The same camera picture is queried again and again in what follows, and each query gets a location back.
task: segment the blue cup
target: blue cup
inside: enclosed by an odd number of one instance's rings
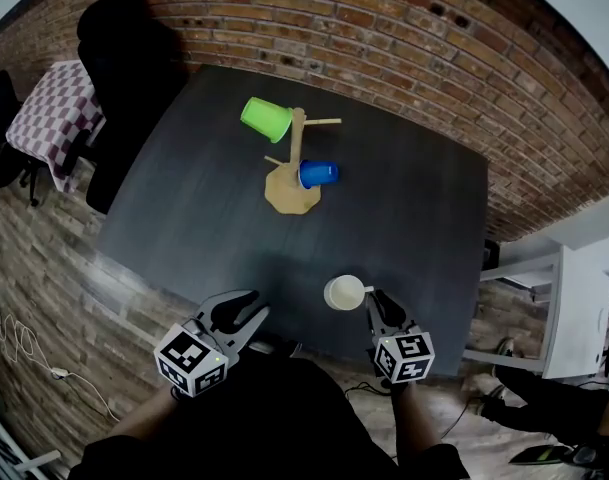
[[[311,162],[302,160],[300,163],[300,183],[306,189],[316,185],[334,183],[339,177],[337,164],[333,162]]]

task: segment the black cable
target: black cable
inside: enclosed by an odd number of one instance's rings
[[[373,386],[371,386],[368,382],[360,382],[357,386],[353,386],[352,388],[348,388],[347,390],[344,391],[344,396],[346,397],[346,399],[348,400],[348,394],[351,391],[366,391],[367,393],[372,393],[373,395],[379,395],[379,396],[391,396],[390,392],[386,392],[386,391],[380,391],[376,388],[374,388]]]
[[[594,380],[589,380],[588,382],[583,382],[582,384],[578,384],[575,387],[581,388],[582,386],[586,386],[587,384],[599,384],[600,386],[609,386],[609,382],[595,382]]]
[[[446,430],[446,432],[444,432],[442,434],[442,437],[440,439],[444,439],[448,435],[448,433],[455,428],[455,425],[457,425],[460,422],[460,420],[462,419],[462,416],[464,416],[464,413],[466,412],[466,409],[468,409],[468,406],[470,405],[471,400],[473,400],[473,398],[474,397],[468,399],[468,401],[466,402],[466,405],[464,406],[464,409],[462,409],[462,412],[455,420],[455,423],[453,423],[450,427],[448,427],[448,429]]]
[[[346,399],[348,400],[348,394],[351,391],[366,391],[367,393],[372,393],[374,395],[379,395],[379,396],[391,396],[391,393],[387,393],[385,391],[379,391],[378,389],[375,389],[373,386],[371,386],[368,382],[360,382],[357,386],[353,386],[352,388],[348,388],[344,391],[344,396],[346,397]],[[474,399],[475,397],[469,398],[468,401],[466,402],[466,405],[464,406],[464,409],[462,409],[462,412],[460,413],[460,415],[457,417],[457,419],[455,420],[455,422],[446,430],[446,432],[444,432],[442,434],[441,439],[444,439],[448,433],[453,430],[455,428],[455,425],[457,425],[460,420],[462,419],[462,416],[464,416],[464,413],[466,412],[466,409],[468,409],[468,406],[470,405],[471,401]]]
[[[56,380],[63,380],[63,381],[64,381],[64,384],[66,384],[66,385],[67,385],[67,386],[68,386],[68,387],[71,389],[71,391],[72,391],[73,393],[75,393],[75,396],[77,397],[77,399],[78,399],[78,400],[79,400],[79,401],[80,401],[80,402],[81,402],[83,405],[85,405],[86,407],[88,407],[88,408],[89,408],[91,411],[96,412],[97,414],[99,414],[99,415],[100,415],[102,418],[106,418],[106,414],[105,414],[105,413],[103,413],[103,412],[101,412],[101,411],[98,411],[98,410],[97,410],[95,407],[93,407],[91,404],[89,404],[88,402],[86,402],[86,401],[85,401],[85,400],[82,398],[82,396],[81,396],[81,395],[80,395],[80,394],[77,392],[77,389],[75,389],[75,387],[74,387],[72,384],[70,384],[70,383],[69,383],[69,381],[68,381],[68,378],[67,378],[67,377],[64,377],[64,378],[61,378],[61,379],[56,379]]]

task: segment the wooden mug tree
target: wooden mug tree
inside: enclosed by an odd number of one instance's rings
[[[320,186],[306,189],[300,183],[299,169],[304,127],[314,124],[340,124],[341,119],[306,120],[304,109],[294,108],[291,121],[291,158],[287,163],[270,156],[264,158],[277,164],[277,168],[266,176],[264,197],[279,212],[303,215],[322,198]]]

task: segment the wooden floor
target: wooden floor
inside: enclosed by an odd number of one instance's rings
[[[90,171],[82,172],[81,190],[71,195],[51,189],[48,172],[43,172],[37,208],[29,206],[28,190],[17,182],[0,190],[0,310],[2,318],[10,312],[36,332],[51,366],[86,377],[122,416],[162,384],[153,346],[195,307],[95,251],[103,218],[84,201]],[[485,325],[474,325],[474,334]],[[501,334],[495,336],[497,341]],[[12,337],[7,345],[13,356]],[[369,372],[353,365],[313,359],[345,388],[363,379],[375,382]],[[488,368],[463,364],[462,374],[480,371]],[[457,419],[475,386],[490,390],[495,382],[482,373],[466,380],[433,379],[423,386],[440,431]],[[13,435],[29,455],[60,450],[62,460],[51,470],[62,477],[79,462],[84,446],[112,425],[87,385],[75,379],[54,380],[22,356],[11,363],[1,346],[0,391]],[[359,391],[350,399],[373,439],[394,455],[390,401]],[[473,478],[579,478],[579,470],[566,466],[508,466],[510,457],[546,437],[501,428],[475,416],[472,409],[446,441],[459,448]]]
[[[535,305],[529,291],[500,281],[484,281],[467,347],[493,352],[498,337],[510,336],[520,354],[539,358],[547,317],[548,307]]]

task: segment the black chair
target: black chair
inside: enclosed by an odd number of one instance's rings
[[[78,53],[96,90],[106,123],[92,148],[80,135],[67,155],[96,163],[86,202],[108,213],[122,181],[160,117],[184,85],[175,33],[154,20],[146,0],[99,0],[77,27]]]
[[[6,130],[15,119],[22,104],[15,95],[11,77],[7,71],[0,71],[0,188],[10,185],[24,172],[20,184],[25,187],[30,176],[31,205],[37,206],[35,182],[37,171],[46,166],[44,162],[18,151],[6,142]]]

